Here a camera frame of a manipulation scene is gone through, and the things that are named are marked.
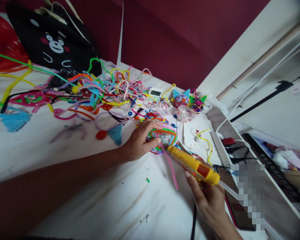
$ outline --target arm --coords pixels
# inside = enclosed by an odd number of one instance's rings
[[[211,186],[204,182],[199,184],[188,171],[184,171],[184,175],[192,190],[198,210],[203,214],[218,239],[242,240],[225,210],[224,189],[219,185]]]
[[[162,129],[146,120],[121,147],[92,156],[40,168],[0,182],[0,238],[18,238],[104,172],[139,159],[160,143],[145,143],[151,129]]]

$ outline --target fingernail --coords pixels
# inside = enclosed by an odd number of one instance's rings
[[[184,176],[186,177],[186,178],[189,178],[191,175],[190,175],[190,173],[187,171],[187,170],[184,170],[183,171],[183,174],[184,174]]]

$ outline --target hand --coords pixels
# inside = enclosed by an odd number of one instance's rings
[[[220,186],[200,183],[187,171],[184,175],[192,190],[198,210],[220,239],[242,239],[225,210],[225,192]]]
[[[137,160],[159,145],[160,138],[153,138],[146,143],[146,136],[152,129],[162,130],[162,127],[156,121],[147,118],[132,132],[129,140],[121,146],[121,151],[127,161]]]

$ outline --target pixelated blur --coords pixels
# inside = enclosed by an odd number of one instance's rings
[[[234,164],[231,165],[231,169],[237,177],[239,202],[252,219],[255,229],[263,236],[265,234],[264,165]]]

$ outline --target craft materials pile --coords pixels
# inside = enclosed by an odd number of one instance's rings
[[[113,64],[113,68],[108,71],[98,58],[90,60],[90,67],[87,71],[78,73],[71,69],[50,72],[32,65],[30,61],[26,64],[1,54],[0,57],[22,64],[27,68],[21,76],[6,74],[13,72],[14,69],[5,70],[4,74],[0,73],[0,77],[15,79],[6,88],[0,100],[0,119],[8,132],[22,130],[22,127],[31,120],[32,114],[36,114],[41,107],[47,106],[55,118],[65,121],[67,124],[50,140],[51,144],[63,134],[67,134],[67,138],[70,138],[74,130],[80,130],[82,140],[87,134],[94,134],[95,138],[100,141],[109,136],[116,145],[120,146],[122,129],[126,124],[133,122],[138,127],[145,119],[153,119],[163,127],[163,130],[151,130],[146,140],[150,141],[155,137],[161,138],[160,145],[151,152],[167,158],[175,187],[178,189],[173,165],[166,150],[169,146],[179,147],[178,140],[182,138],[182,133],[178,136],[178,128],[183,123],[191,122],[200,113],[206,96],[198,98],[194,89],[192,92],[195,94],[191,94],[190,89],[180,94],[173,89],[175,84],[164,93],[161,89],[154,87],[147,89],[143,85],[143,78],[152,76],[148,69],[144,69],[137,78],[132,78],[130,76],[131,66],[122,70]],[[102,74],[97,77],[90,72],[94,61],[98,61],[102,65]],[[25,77],[32,74],[32,71],[45,72],[50,77],[46,82],[35,85],[25,80]],[[26,92],[11,94],[13,87],[20,81],[28,83],[31,86],[30,89]],[[173,98],[169,100],[165,95],[168,95],[167,93],[171,90]],[[66,109],[54,108],[60,101],[68,102],[69,107]],[[96,131],[87,132],[87,124],[94,124]]]

